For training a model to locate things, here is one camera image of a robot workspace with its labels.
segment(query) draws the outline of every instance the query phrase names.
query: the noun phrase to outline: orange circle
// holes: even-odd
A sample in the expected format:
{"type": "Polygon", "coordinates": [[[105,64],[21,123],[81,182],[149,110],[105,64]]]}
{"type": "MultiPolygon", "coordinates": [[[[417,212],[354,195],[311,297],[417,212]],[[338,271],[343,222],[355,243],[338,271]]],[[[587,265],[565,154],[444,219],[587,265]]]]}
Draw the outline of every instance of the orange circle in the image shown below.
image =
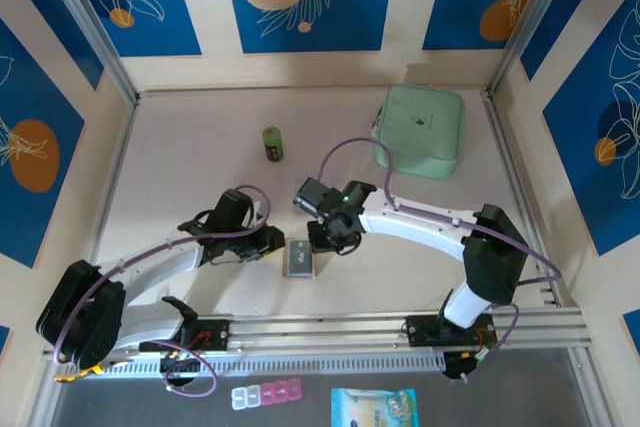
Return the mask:
{"type": "Polygon", "coordinates": [[[33,119],[19,122],[11,134],[9,145],[17,149],[9,157],[13,176],[31,192],[46,192],[55,182],[60,165],[56,135],[47,124],[33,119]],[[29,147],[37,155],[30,153],[29,147]]]}
{"type": "Polygon", "coordinates": [[[303,34],[311,32],[311,24],[309,22],[300,22],[298,24],[298,30],[303,34]]]}
{"type": "Polygon", "coordinates": [[[129,27],[133,27],[133,15],[128,10],[116,8],[109,12],[109,18],[111,22],[116,24],[118,27],[123,29],[128,29],[129,27]]]}
{"type": "Polygon", "coordinates": [[[529,0],[497,0],[484,11],[480,20],[480,35],[486,40],[508,40],[529,0]]]}
{"type": "Polygon", "coordinates": [[[596,144],[594,154],[599,164],[611,165],[616,159],[616,143],[609,137],[603,137],[596,144]]]}

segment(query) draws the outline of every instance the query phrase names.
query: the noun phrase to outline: small box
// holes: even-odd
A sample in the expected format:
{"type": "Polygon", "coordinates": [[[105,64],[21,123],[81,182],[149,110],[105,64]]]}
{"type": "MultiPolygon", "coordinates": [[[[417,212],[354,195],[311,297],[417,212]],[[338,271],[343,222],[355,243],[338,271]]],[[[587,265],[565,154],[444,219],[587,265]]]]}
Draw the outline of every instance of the small box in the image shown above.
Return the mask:
{"type": "Polygon", "coordinates": [[[231,408],[233,410],[244,410],[247,408],[247,389],[238,387],[231,391],[231,408]]]}
{"type": "Polygon", "coordinates": [[[279,380],[278,382],[273,383],[273,390],[275,392],[274,400],[276,404],[282,404],[289,400],[289,386],[284,380],[279,380]]]}
{"type": "Polygon", "coordinates": [[[302,383],[300,382],[300,379],[287,380],[287,386],[289,387],[287,395],[290,402],[300,400],[302,398],[302,383]]]}
{"type": "MultiPolygon", "coordinates": [[[[393,153],[394,170],[445,179],[460,157],[464,115],[464,101],[459,95],[396,85],[389,89],[371,135],[393,153]]],[[[381,147],[375,147],[375,159],[388,167],[381,147]]]]}
{"type": "Polygon", "coordinates": [[[275,402],[275,388],[272,383],[260,385],[260,405],[271,405],[275,402]]]}
{"type": "Polygon", "coordinates": [[[313,251],[307,239],[287,240],[284,255],[285,277],[313,277],[313,251]]]}
{"type": "Polygon", "coordinates": [[[260,386],[250,385],[247,387],[247,407],[253,409],[260,407],[260,386]]]}

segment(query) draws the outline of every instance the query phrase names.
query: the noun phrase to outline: can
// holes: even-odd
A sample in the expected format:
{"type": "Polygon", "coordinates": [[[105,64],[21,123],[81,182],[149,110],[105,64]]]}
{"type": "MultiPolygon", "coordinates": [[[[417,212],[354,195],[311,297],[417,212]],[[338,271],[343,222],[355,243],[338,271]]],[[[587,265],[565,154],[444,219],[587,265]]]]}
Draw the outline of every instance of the can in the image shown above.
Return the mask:
{"type": "Polygon", "coordinates": [[[269,159],[270,162],[280,162],[284,157],[280,129],[273,126],[267,127],[262,131],[262,141],[264,142],[267,159],[269,159]]]}

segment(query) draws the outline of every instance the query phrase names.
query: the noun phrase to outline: blue package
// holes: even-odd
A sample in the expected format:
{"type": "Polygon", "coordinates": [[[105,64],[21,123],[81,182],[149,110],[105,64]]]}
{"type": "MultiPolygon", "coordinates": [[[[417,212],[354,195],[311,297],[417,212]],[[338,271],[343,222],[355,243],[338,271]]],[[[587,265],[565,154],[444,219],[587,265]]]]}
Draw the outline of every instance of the blue package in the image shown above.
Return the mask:
{"type": "Polygon", "coordinates": [[[331,427],[419,426],[414,389],[331,389],[331,427]]]}

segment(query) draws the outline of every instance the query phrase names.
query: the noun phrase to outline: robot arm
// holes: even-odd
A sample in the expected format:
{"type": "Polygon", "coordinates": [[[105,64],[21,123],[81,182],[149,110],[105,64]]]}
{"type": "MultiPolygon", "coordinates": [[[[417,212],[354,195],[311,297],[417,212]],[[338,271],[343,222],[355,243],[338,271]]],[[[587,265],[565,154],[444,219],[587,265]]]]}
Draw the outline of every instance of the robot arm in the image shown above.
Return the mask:
{"type": "MultiPolygon", "coordinates": [[[[284,246],[284,234],[263,225],[255,232],[234,238],[216,234],[238,233],[256,220],[252,199],[244,193],[227,190],[214,210],[198,214],[178,226],[194,237],[194,242],[172,246],[162,239],[154,244],[163,250],[103,282],[82,307],[71,324],[62,354],[81,369],[101,362],[111,350],[155,339],[189,342],[197,326],[197,314],[173,297],[164,297],[150,305],[131,305],[143,292],[174,275],[193,271],[230,251],[241,260],[256,260],[284,246]]],[[[104,274],[118,265],[140,258],[140,252],[115,261],[93,266],[80,260],[69,266],[45,306],[36,330],[55,344],[78,301],[104,274]]]]}
{"type": "Polygon", "coordinates": [[[293,203],[317,219],[307,224],[314,252],[355,249],[362,235],[373,233],[418,242],[462,262],[467,280],[445,301],[442,322],[468,329],[491,304],[511,302],[526,254],[457,222],[441,222],[416,212],[436,212],[470,224],[481,223],[524,244],[502,209],[485,205],[481,212],[452,211],[397,197],[394,202],[395,206],[390,205],[384,192],[371,184],[351,181],[340,192],[309,178],[293,203]]]}

